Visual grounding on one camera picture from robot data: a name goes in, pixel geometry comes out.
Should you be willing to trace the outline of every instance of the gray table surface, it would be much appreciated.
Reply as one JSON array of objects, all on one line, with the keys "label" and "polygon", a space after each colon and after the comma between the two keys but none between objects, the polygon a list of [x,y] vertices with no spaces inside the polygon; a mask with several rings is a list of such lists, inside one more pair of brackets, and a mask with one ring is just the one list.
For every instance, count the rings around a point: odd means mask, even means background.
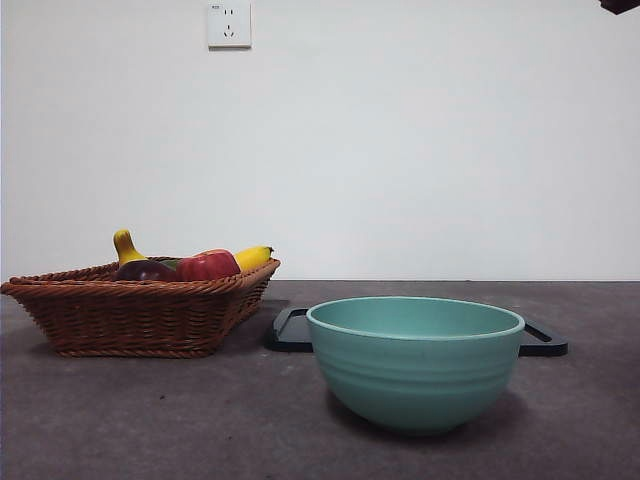
[{"label": "gray table surface", "polygon": [[[281,309],[362,295],[502,306],[569,339],[520,357],[506,392],[435,438],[370,425],[311,353],[265,349]],[[640,478],[640,283],[278,281],[203,359],[52,353],[2,299],[2,478]]]}]

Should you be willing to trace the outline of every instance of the bowl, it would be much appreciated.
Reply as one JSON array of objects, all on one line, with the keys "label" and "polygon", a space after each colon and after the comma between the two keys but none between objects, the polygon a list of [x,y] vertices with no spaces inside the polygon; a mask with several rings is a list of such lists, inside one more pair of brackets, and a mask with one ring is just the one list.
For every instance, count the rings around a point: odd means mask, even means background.
[{"label": "bowl", "polygon": [[358,297],[307,311],[330,390],[386,429],[436,435],[484,412],[506,388],[524,319],[480,303]]}]

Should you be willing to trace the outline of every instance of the plastic fruit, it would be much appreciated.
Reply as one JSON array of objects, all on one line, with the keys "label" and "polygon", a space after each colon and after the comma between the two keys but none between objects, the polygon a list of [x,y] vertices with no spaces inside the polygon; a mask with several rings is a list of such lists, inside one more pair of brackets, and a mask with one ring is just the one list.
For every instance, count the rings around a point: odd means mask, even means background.
[{"label": "plastic fruit", "polygon": [[171,268],[156,260],[134,260],[122,265],[114,280],[158,280],[177,282],[178,275]]},{"label": "plastic fruit", "polygon": [[180,259],[176,273],[183,282],[217,280],[240,273],[240,267],[230,251],[218,248]]},{"label": "plastic fruit", "polygon": [[138,252],[133,246],[133,240],[131,240],[129,230],[122,229],[114,233],[113,244],[116,247],[116,252],[118,252],[118,263],[120,266],[132,260],[148,260],[147,257]]},{"label": "plastic fruit", "polygon": [[265,245],[259,245],[256,247],[246,248],[235,253],[234,258],[236,259],[236,262],[238,262],[240,270],[242,272],[247,272],[267,263],[271,258],[272,252],[273,248]]},{"label": "plastic fruit", "polygon": [[160,260],[160,263],[162,263],[163,265],[166,265],[171,270],[175,271],[179,261],[180,261],[179,258],[168,258],[167,260]]}]

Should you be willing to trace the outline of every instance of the bowl rim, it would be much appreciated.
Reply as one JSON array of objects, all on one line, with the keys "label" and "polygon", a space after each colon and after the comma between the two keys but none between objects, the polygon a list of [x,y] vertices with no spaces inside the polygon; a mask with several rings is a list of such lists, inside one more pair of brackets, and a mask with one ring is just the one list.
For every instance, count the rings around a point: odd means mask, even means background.
[{"label": "bowl rim", "polygon": [[[393,334],[382,335],[379,333],[368,332],[366,330],[357,330],[353,328],[338,327],[336,325],[331,325],[329,323],[322,322],[317,318],[313,317],[313,314],[315,313],[316,310],[328,305],[362,301],[362,300],[372,300],[372,299],[373,300],[381,300],[381,299],[428,300],[428,301],[435,301],[435,302],[447,302],[447,303],[473,305],[475,307],[482,307],[482,308],[487,308],[487,309],[496,310],[502,313],[506,313],[509,316],[513,317],[517,321],[517,324],[514,327],[508,328],[506,330],[499,330],[497,332],[476,333],[476,334],[469,334],[469,335],[448,335],[448,336],[393,335]],[[389,340],[452,341],[452,340],[471,340],[471,339],[480,339],[480,338],[495,338],[495,337],[512,335],[514,333],[524,330],[524,327],[525,327],[525,320],[521,315],[511,310],[507,310],[506,308],[496,307],[495,305],[489,305],[489,304],[480,303],[480,302],[471,302],[468,300],[456,300],[453,298],[420,297],[420,296],[406,296],[406,295],[380,295],[380,296],[350,297],[350,298],[341,298],[338,300],[330,300],[328,302],[322,302],[309,308],[306,312],[306,317],[309,322],[319,327],[326,328],[328,330],[334,330],[336,332],[346,333],[350,335],[358,335],[362,337],[374,337],[374,338],[389,339]]]}]

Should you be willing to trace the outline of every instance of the yellow banana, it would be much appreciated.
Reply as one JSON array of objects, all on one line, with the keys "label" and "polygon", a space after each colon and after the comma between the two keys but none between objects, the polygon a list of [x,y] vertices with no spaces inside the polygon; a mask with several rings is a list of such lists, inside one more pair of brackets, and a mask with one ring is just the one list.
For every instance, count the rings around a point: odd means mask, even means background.
[{"label": "yellow banana", "polygon": [[129,230],[118,230],[113,234],[113,244],[118,252],[118,262],[120,266],[132,260],[148,260],[147,257],[138,252],[133,246]]},{"label": "yellow banana", "polygon": [[271,258],[271,252],[273,252],[273,248],[259,245],[241,250],[233,256],[240,267],[240,271],[247,272],[266,263]]}]

